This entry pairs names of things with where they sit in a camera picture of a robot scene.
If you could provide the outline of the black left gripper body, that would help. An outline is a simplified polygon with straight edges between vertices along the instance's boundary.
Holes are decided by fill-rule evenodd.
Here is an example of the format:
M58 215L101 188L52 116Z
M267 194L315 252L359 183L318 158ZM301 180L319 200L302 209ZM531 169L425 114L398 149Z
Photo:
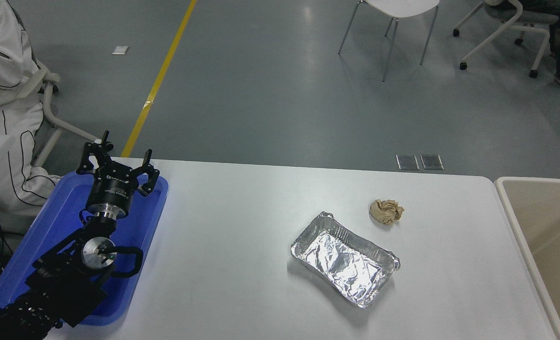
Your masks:
M120 163L109 163L95 171L94 183L87 199L87 210L94 214L105 204L115 206L120 214L130 212L134 192L138 187L133 168Z

